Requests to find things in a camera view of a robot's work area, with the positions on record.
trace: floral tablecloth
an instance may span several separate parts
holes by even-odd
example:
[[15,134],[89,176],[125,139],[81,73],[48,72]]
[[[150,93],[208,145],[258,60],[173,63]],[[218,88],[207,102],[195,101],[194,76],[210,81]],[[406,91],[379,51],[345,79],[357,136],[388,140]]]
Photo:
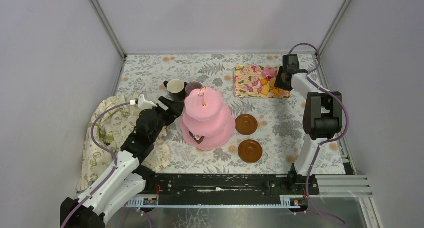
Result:
[[[311,54],[299,54],[300,68],[312,69]],[[212,151],[203,151],[187,144],[180,130],[178,118],[168,128],[164,141],[171,150],[171,165],[163,173],[257,173],[285,174],[298,158],[304,141],[302,128],[305,99],[295,90],[289,99],[240,98],[234,95],[236,65],[280,66],[278,55],[129,55],[122,73],[117,94],[128,96],[141,91],[147,99],[157,102],[160,96],[170,98],[163,82],[179,78],[198,81],[221,92],[236,118],[252,114],[259,127],[251,135],[237,131],[230,141]],[[318,75],[312,74],[318,81]],[[257,140],[263,147],[262,158],[246,163],[238,155],[238,146],[246,139]],[[330,143],[321,149],[315,165],[318,174],[345,174],[339,147]]]

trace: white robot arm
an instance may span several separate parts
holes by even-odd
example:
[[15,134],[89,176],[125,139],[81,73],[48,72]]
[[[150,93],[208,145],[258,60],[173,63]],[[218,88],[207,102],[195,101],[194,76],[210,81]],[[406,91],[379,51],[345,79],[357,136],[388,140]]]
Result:
[[[294,89],[306,99],[303,129],[307,135],[300,156],[292,165],[291,173],[289,173],[295,178],[307,175],[318,144],[333,138],[342,130],[343,124],[341,105],[333,97],[308,81],[308,71],[300,69],[299,66],[296,54],[284,55],[283,66],[280,67],[275,81],[276,87],[288,91]],[[342,95],[339,92],[328,92],[341,101]]]
[[146,101],[141,95],[138,106],[142,110],[136,127],[130,133],[121,151],[103,174],[76,199],[66,198],[60,206],[62,227],[104,228],[112,215],[131,197],[146,187],[144,176],[153,171],[141,165],[154,148],[154,142],[164,126],[170,125],[183,113],[184,102],[160,97],[164,110],[158,104]]

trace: gray wall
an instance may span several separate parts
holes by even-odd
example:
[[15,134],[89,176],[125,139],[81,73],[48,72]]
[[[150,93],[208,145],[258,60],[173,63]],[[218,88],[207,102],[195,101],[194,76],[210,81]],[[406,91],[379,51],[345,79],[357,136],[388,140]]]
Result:
[[120,58],[88,0],[0,0],[0,227],[59,227]]
[[348,141],[385,227],[422,227],[423,0],[353,0],[324,51]]
[[99,0],[128,53],[289,51],[320,44],[343,0]]

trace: brown saucer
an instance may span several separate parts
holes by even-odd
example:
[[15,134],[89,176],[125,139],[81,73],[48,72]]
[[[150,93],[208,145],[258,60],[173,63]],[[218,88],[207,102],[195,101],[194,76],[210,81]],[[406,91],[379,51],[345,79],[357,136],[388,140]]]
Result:
[[262,146],[255,140],[244,140],[238,148],[238,155],[245,162],[257,162],[262,157]]
[[235,128],[243,135],[250,135],[258,128],[258,121],[250,114],[241,114],[235,119]]

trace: beige cloth napkin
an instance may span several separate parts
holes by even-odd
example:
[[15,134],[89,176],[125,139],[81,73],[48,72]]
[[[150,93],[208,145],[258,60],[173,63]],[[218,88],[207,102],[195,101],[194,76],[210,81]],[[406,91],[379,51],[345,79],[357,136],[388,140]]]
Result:
[[[78,191],[87,189],[113,162],[112,156],[98,147],[92,140],[90,131],[94,120],[104,111],[116,105],[128,102],[139,97],[139,93],[132,94],[127,101],[124,96],[114,96],[104,100],[91,117],[85,135],[82,149],[82,173],[76,188]],[[120,151],[121,145],[133,131],[141,110],[137,106],[123,106],[105,114],[94,128],[94,136],[102,146],[111,149],[115,153]],[[162,129],[154,143],[154,149],[143,161],[143,165],[155,172],[163,170],[170,164],[171,155],[168,145],[163,141],[167,135],[166,129]]]

